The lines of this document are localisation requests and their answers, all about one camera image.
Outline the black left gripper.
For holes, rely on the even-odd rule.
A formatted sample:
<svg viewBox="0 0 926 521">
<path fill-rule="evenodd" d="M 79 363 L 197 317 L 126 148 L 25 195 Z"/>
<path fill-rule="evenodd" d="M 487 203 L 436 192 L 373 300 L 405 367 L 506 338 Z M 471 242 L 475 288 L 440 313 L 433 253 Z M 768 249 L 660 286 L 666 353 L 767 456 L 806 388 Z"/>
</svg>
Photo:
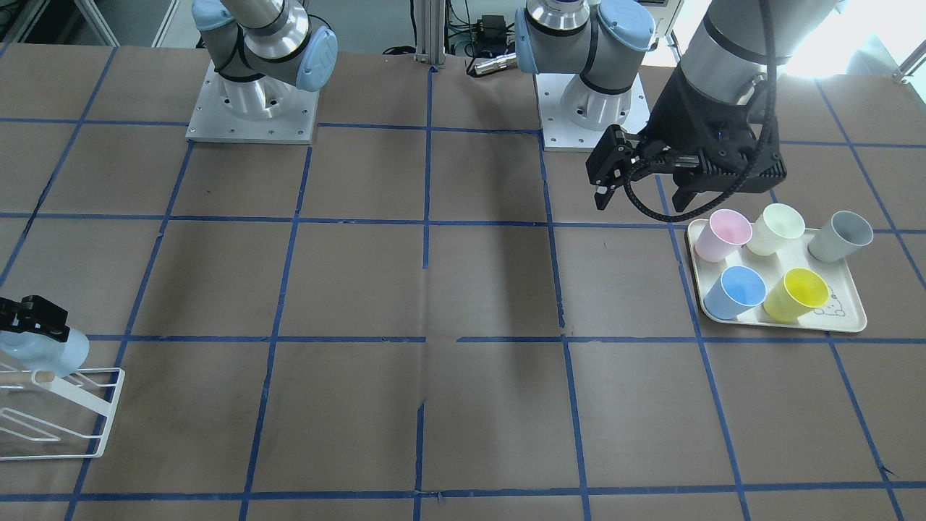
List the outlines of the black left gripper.
<svg viewBox="0 0 926 521">
<path fill-rule="evenodd" d="M 766 192 L 777 187 L 787 178 L 778 147 L 777 116 L 771 120 L 768 144 L 758 153 L 760 136 L 752 125 L 767 122 L 767 80 L 757 86 L 757 100 L 728 105 L 698 92 L 681 68 L 675 69 L 639 133 L 640 139 L 621 125 L 609 125 L 586 159 L 589 184 L 595 188 L 595 207 L 604 211 L 626 181 L 642 180 L 653 168 L 662 174 L 681 156 L 697 158 L 698 165 L 674 169 L 676 191 L 671 201 L 677 212 L 685 211 L 701 192 L 727 190 L 752 158 L 757 163 L 740 191 Z"/>
</svg>

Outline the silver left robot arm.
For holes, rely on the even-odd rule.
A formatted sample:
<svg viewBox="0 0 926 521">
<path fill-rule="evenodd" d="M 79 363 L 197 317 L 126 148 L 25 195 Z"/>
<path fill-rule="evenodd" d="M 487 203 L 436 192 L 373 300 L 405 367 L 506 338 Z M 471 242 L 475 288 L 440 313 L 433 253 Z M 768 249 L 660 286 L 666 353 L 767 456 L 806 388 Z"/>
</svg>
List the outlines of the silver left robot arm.
<svg viewBox="0 0 926 521">
<path fill-rule="evenodd" d="M 529 1 L 514 23 L 519 68 L 569 74 L 560 106 L 600 131 L 585 168 L 595 207 L 623 191 L 638 211 L 678 222 L 735 192 L 787 176 L 778 145 L 778 73 L 833 1 L 713 1 L 639 132 L 619 124 L 655 37 L 636 1 Z"/>
</svg>

